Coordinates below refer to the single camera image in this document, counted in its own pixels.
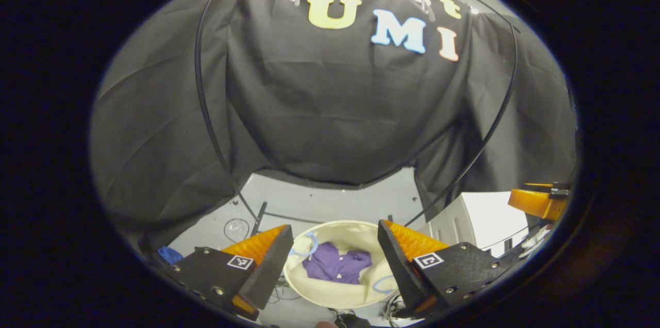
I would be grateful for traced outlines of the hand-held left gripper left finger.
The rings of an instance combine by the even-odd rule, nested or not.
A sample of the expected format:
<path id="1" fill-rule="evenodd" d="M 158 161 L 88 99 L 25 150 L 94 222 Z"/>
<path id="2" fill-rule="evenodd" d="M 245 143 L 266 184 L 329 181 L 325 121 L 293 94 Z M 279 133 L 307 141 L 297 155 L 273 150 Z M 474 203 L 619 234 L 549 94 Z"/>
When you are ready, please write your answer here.
<path id="1" fill-rule="evenodd" d="M 197 247 L 163 273 L 207 304 L 254 321 L 266 308 L 293 243 L 291 226 L 279 225 L 223 250 Z"/>

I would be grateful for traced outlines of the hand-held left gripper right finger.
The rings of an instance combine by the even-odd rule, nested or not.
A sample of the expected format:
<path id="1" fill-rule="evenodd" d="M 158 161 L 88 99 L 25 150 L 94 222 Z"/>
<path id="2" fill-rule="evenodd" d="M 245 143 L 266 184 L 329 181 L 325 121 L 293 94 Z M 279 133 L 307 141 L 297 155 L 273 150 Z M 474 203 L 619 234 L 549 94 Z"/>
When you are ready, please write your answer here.
<path id="1" fill-rule="evenodd" d="M 512 267 L 469 242 L 446 245 L 389 220 L 378 222 L 377 240 L 403 298 L 406 318 L 453 312 L 485 292 Z"/>

